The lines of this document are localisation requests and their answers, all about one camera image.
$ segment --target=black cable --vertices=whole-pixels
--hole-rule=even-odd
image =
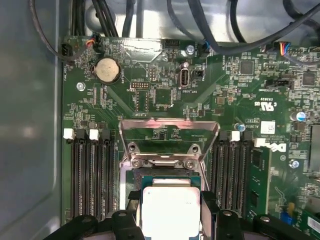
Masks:
[[[212,32],[210,30],[210,27],[208,25],[208,22],[206,20],[206,16],[204,13],[204,10],[201,6],[201,3],[199,0],[188,0],[189,7],[191,9],[193,18],[202,32],[204,38],[212,49],[221,55],[233,55],[233,54],[239,54],[243,52],[250,51],[252,49],[264,46],[266,44],[269,44],[271,42],[274,42],[283,36],[289,34],[294,29],[299,27],[301,24],[303,24],[307,19],[311,18],[313,15],[315,15],[317,12],[320,11],[320,3],[317,4],[315,7],[313,7],[311,10],[309,10],[306,14],[303,15],[303,17],[299,18],[299,20],[294,21],[292,24],[284,27],[283,29],[277,31],[276,33],[267,36],[263,39],[260,39],[255,42],[251,42],[248,44],[240,45],[240,46],[234,46],[234,47],[221,47],[215,40],[214,36],[212,35]]]
[[[128,38],[130,36],[130,30],[131,30],[132,19],[134,17],[134,11],[135,11],[135,0],[126,0],[125,19],[124,19],[123,29],[122,29],[123,38]]]
[[[79,36],[85,36],[85,1],[84,0],[76,0],[77,1],[77,29]]]
[[[100,2],[102,11],[104,13],[106,22],[108,23],[109,31],[112,37],[119,37],[114,19],[112,18],[110,9],[105,0],[101,0]]]
[[[39,19],[38,19],[38,15],[37,15],[37,11],[36,11],[36,5],[35,5],[35,1],[36,0],[29,0],[29,10],[31,12],[31,17],[32,17],[32,21],[33,21],[33,25],[37,31],[37,33],[40,36],[41,41],[45,44],[46,48],[52,53],[54,54],[56,57],[58,57],[59,59],[63,60],[63,61],[67,61],[67,62],[73,62],[74,60],[76,60],[78,57],[80,57],[85,50],[87,49],[87,45],[83,45],[82,47],[80,47],[79,51],[76,52],[74,55],[72,56],[64,56],[61,53],[57,52],[48,42],[48,39],[46,38],[44,31],[41,28]]]
[[[282,0],[283,7],[286,13],[294,20],[298,20],[303,16],[303,14],[296,9],[295,5],[291,0]],[[315,31],[316,37],[318,38],[318,42],[320,43],[320,24],[313,19],[306,20],[303,25],[306,25],[312,28]]]
[[[107,20],[105,19],[105,15],[100,7],[99,0],[92,0],[92,3],[94,6],[94,9],[96,11],[96,16],[98,17],[99,22],[101,24],[102,32],[104,33],[104,36],[110,37],[110,33],[108,30],[108,23],[107,23]]]
[[[77,35],[77,1],[78,0],[72,0],[71,5],[71,27],[70,27],[70,33],[72,36]]]
[[[172,0],[166,0],[166,7],[172,23],[180,32],[182,32],[184,35],[186,35],[188,38],[195,41],[196,43],[205,44],[205,40],[199,39],[198,37],[194,36],[182,25],[172,7]]]
[[[238,6],[238,0],[230,0],[230,23],[232,31],[238,40],[239,43],[247,43],[244,37],[242,36],[238,21],[237,21],[237,6]]]

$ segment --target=internal usb port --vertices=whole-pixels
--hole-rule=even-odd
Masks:
[[[180,86],[181,87],[188,86],[189,85],[189,70],[186,68],[181,69],[179,79],[180,79]]]

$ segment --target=motherboard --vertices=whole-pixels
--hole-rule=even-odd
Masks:
[[[64,50],[88,39],[66,37]],[[317,65],[272,47],[226,56],[188,40],[100,38],[63,68],[62,222],[125,209],[143,176],[201,176],[220,208],[320,239],[319,79]]]

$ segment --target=blue capacitor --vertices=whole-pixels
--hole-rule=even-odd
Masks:
[[[292,225],[292,217],[286,211],[280,213],[280,219],[289,225]]]
[[[244,132],[246,130],[246,126],[243,123],[236,123],[234,125],[234,129],[239,132]]]
[[[295,122],[304,122],[307,119],[307,116],[303,111],[295,111],[291,113],[290,118]]]

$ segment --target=screw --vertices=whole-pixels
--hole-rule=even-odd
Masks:
[[[194,161],[192,161],[192,160],[187,161],[185,164],[185,167],[187,169],[193,169],[195,167]]]
[[[289,162],[289,166],[290,168],[292,169],[296,169],[299,167],[299,162],[297,160],[294,160],[292,159],[290,162]]]
[[[194,146],[194,147],[192,148],[192,151],[193,151],[194,153],[198,152],[198,147],[197,147],[197,146]]]
[[[140,168],[141,167],[140,161],[137,159],[132,160],[132,166],[134,168]]]
[[[262,216],[260,217],[260,219],[266,223],[269,223],[270,222],[270,218],[268,218],[267,216]]]
[[[193,45],[188,45],[186,48],[185,48],[185,52],[186,52],[186,54],[188,54],[188,55],[192,55],[192,54],[194,54],[195,53],[195,46],[193,46]]]
[[[223,211],[222,213],[223,213],[224,215],[228,216],[228,217],[230,217],[230,216],[232,215],[232,213],[229,212],[229,211]]]
[[[83,82],[78,82],[76,84],[76,89],[78,89],[80,92],[83,92],[86,89],[86,85]]]

